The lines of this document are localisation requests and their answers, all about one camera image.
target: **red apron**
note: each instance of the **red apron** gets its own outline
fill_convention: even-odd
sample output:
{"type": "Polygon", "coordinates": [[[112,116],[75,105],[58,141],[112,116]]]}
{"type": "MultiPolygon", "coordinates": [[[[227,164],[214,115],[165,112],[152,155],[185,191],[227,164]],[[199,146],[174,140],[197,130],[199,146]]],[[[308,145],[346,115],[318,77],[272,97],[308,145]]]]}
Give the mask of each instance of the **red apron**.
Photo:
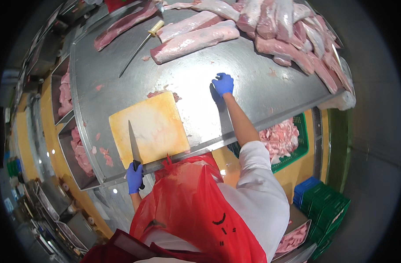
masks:
{"type": "Polygon", "coordinates": [[[222,177],[211,153],[163,164],[165,167],[155,173],[152,192],[142,200],[133,217],[130,235],[143,241],[151,229],[159,228],[203,252],[188,252],[189,256],[183,252],[167,252],[182,260],[267,262],[256,237],[214,181],[212,176],[221,181],[222,177]]]}

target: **knife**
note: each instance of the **knife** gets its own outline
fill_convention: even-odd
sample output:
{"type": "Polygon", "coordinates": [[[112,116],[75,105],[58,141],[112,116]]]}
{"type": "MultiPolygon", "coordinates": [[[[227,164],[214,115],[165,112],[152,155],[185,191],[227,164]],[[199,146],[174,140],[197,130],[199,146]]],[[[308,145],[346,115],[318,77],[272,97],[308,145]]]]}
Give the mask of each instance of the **knife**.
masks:
{"type": "MultiPolygon", "coordinates": [[[[136,171],[138,169],[138,166],[141,164],[141,155],[139,153],[138,144],[136,143],[136,138],[135,138],[135,134],[132,129],[132,124],[130,123],[130,120],[128,122],[129,122],[130,145],[131,145],[132,155],[133,155],[133,170],[136,171]]],[[[139,188],[141,190],[143,190],[145,188],[143,181],[139,188]]]]}

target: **blue plastic crate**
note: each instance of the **blue plastic crate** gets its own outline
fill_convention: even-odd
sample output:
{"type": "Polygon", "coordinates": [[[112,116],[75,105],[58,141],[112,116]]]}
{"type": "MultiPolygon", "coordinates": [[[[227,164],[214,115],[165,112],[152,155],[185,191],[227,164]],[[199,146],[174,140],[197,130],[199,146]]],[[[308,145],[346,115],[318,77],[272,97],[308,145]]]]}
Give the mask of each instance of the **blue plastic crate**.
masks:
{"type": "Polygon", "coordinates": [[[321,183],[321,181],[312,176],[312,177],[304,180],[303,182],[299,183],[298,185],[296,185],[296,187],[294,187],[293,203],[298,208],[300,208],[302,201],[303,201],[304,192],[315,187],[319,183],[321,183]]]}

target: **blue nitrile glove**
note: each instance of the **blue nitrile glove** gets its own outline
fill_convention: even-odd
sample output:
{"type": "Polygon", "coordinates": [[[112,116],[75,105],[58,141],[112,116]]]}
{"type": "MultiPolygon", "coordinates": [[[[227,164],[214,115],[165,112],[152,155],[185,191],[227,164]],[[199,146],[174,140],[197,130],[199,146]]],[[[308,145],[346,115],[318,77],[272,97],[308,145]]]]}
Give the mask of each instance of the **blue nitrile glove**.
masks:
{"type": "Polygon", "coordinates": [[[218,73],[217,76],[219,76],[219,79],[212,80],[212,84],[214,84],[215,90],[218,92],[218,94],[221,97],[227,92],[232,94],[234,89],[233,78],[225,73],[218,73]]]}
{"type": "Polygon", "coordinates": [[[126,179],[129,186],[129,194],[139,192],[139,187],[142,184],[142,165],[139,165],[135,171],[133,170],[133,162],[131,162],[126,172],[126,179]]]}

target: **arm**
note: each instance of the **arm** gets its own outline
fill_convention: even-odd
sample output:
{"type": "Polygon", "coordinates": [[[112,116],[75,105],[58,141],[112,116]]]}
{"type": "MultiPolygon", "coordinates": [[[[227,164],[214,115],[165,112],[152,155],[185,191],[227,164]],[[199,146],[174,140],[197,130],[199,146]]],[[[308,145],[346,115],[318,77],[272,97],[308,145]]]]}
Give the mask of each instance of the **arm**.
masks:
{"type": "Polygon", "coordinates": [[[237,104],[233,95],[230,92],[227,92],[222,95],[222,98],[227,105],[229,116],[233,123],[235,137],[240,146],[243,146],[250,141],[260,140],[259,134],[249,118],[247,118],[246,114],[237,104]]]}
{"type": "Polygon", "coordinates": [[[138,207],[142,201],[141,195],[138,193],[130,194],[130,198],[132,199],[133,210],[138,210],[138,207]]]}
{"type": "Polygon", "coordinates": [[[225,73],[218,73],[217,75],[219,76],[219,80],[212,80],[212,83],[227,105],[238,143],[240,146],[243,146],[250,141],[260,140],[259,134],[253,124],[233,97],[234,80],[230,75],[225,73]]]}
{"type": "Polygon", "coordinates": [[[142,201],[141,195],[139,194],[139,187],[142,184],[142,165],[139,165],[136,171],[133,169],[133,163],[131,162],[126,172],[127,185],[129,186],[129,195],[132,199],[133,209],[138,210],[138,207],[142,201]]]}

